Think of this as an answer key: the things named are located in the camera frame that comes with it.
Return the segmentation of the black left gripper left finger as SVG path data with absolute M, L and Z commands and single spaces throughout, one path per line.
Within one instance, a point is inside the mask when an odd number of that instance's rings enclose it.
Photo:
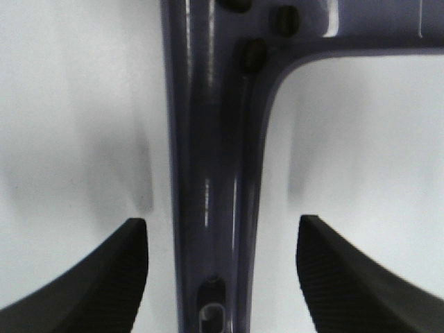
M 83 260 L 1 310 L 2 332 L 130 332 L 148 275 L 144 219 L 128 219 Z

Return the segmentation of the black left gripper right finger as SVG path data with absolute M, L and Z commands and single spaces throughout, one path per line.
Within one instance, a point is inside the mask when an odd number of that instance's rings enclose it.
M 296 267 L 317 332 L 443 331 L 443 299 L 388 271 L 316 215 L 300 218 Z

